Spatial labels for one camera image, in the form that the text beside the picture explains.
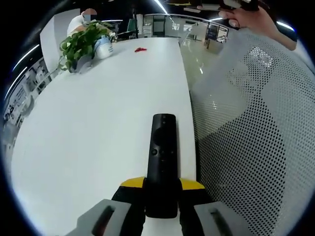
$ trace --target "potted plant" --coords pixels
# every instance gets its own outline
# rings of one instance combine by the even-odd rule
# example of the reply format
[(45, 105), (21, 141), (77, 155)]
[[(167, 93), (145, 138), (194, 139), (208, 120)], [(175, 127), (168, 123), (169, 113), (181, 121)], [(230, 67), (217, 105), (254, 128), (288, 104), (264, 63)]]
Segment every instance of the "potted plant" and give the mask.
[(95, 44), (102, 36), (109, 37), (111, 25), (106, 22), (94, 21), (86, 30), (74, 33), (60, 44), (61, 56), (59, 68), (71, 73), (79, 72), (82, 66), (90, 63), (95, 56)]

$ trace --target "finger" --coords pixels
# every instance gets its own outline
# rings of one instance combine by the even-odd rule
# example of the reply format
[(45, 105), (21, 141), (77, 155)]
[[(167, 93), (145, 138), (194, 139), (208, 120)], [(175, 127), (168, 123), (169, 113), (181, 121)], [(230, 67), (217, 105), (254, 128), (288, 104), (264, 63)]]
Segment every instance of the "finger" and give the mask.
[(235, 19), (235, 15), (227, 11), (220, 11), (219, 16), (222, 17), (223, 19)]
[(238, 23), (237, 20), (229, 20), (228, 23), (229, 23), (232, 27), (235, 27), (235, 28), (239, 28), (239, 27), (240, 27), (240, 24)]

